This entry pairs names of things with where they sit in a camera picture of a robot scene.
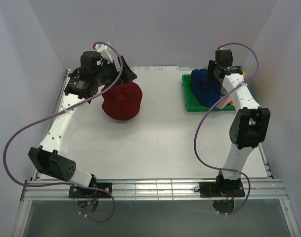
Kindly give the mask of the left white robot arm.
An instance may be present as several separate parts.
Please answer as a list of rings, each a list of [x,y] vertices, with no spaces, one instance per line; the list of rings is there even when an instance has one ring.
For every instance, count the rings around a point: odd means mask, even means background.
[[[68,75],[59,115],[40,145],[28,152],[39,173],[80,186],[80,192],[88,198],[97,191],[94,175],[79,169],[75,161],[67,158],[67,152],[73,133],[99,87],[112,83],[118,86],[137,78],[123,56],[118,60],[123,67],[121,72],[106,52],[85,51],[81,55],[80,67]]]

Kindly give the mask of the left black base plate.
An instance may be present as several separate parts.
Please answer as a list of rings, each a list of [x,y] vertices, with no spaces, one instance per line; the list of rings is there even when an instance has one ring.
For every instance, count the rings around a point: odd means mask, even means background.
[[[104,191],[112,193],[113,184],[109,182],[96,183],[96,187]],[[110,196],[102,191],[90,190],[71,186],[69,189],[69,198],[109,198]]]

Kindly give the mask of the dark red bucket hat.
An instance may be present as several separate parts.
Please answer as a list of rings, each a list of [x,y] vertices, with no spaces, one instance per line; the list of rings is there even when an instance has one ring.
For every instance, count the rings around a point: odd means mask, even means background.
[[[126,120],[136,117],[140,111],[142,90],[134,82],[111,87],[102,95],[102,109],[112,119]]]

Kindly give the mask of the grey bucket hat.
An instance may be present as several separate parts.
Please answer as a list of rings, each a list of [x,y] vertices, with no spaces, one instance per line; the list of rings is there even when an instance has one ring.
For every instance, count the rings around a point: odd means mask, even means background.
[[[220,89],[220,93],[221,93],[221,99],[226,97],[226,95],[228,94],[228,91],[223,87],[221,86],[221,89]]]

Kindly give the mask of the blue bucket hat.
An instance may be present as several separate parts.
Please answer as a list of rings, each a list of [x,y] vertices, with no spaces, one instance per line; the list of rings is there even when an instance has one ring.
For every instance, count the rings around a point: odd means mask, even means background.
[[[190,87],[192,94],[202,106],[211,107],[222,96],[221,85],[207,81],[206,69],[194,69],[191,72]]]

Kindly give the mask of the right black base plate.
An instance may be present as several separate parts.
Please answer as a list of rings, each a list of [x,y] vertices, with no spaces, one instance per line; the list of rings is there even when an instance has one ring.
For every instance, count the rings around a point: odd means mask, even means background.
[[[238,198],[243,198],[245,196],[241,181],[233,185],[218,184],[217,182],[199,182],[199,185],[194,188],[194,191],[199,192],[202,198],[231,197],[233,195]]]

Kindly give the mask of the green plastic tray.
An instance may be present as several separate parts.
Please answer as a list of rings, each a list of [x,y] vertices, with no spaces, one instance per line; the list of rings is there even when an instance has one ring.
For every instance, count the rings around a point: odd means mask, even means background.
[[[182,86],[185,96],[185,106],[188,112],[207,112],[210,107],[202,106],[194,97],[190,87],[191,74],[182,76]]]

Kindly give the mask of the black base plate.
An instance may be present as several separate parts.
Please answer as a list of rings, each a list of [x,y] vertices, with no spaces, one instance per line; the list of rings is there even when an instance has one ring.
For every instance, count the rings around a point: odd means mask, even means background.
[[[96,183],[96,187],[104,191],[112,193],[113,184],[109,182]],[[69,198],[109,198],[110,196],[102,191],[90,190],[71,186],[69,189]]]
[[[243,198],[245,196],[241,181],[233,185],[218,184],[217,182],[199,182],[199,185],[194,188],[194,191],[199,192],[202,198],[231,197],[233,195],[238,198]]]

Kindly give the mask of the aluminium rail frame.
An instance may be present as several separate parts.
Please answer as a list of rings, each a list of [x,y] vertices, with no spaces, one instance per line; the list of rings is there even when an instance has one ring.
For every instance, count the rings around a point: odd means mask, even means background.
[[[101,199],[97,209],[68,198],[65,185],[23,192],[18,237],[298,237],[290,200],[282,180],[271,176],[262,148],[249,156],[244,183],[247,203],[234,215],[215,212],[209,198],[195,187],[211,182],[215,170],[202,165],[193,151],[193,137],[202,113],[185,107],[182,76],[188,68],[137,68],[143,91],[141,111],[128,122],[116,122],[92,101],[80,119],[68,158],[113,184],[116,204]]]

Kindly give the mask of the pink bucket hat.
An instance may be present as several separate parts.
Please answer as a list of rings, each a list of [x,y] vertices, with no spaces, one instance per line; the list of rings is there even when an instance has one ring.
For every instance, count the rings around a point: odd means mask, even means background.
[[[218,109],[223,109],[225,108],[227,105],[232,105],[232,100],[230,97],[227,97],[226,99],[223,99],[221,102],[218,103],[218,105],[216,106]]]

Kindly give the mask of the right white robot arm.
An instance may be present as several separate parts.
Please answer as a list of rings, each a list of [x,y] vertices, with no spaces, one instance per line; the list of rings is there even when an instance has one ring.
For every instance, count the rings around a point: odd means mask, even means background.
[[[259,143],[266,136],[270,110],[262,108],[251,95],[245,83],[243,71],[233,65],[232,52],[218,49],[215,60],[208,65],[208,80],[218,82],[230,93],[236,116],[229,130],[231,148],[226,162],[219,171],[216,181],[200,184],[202,197],[244,197],[241,171]]]

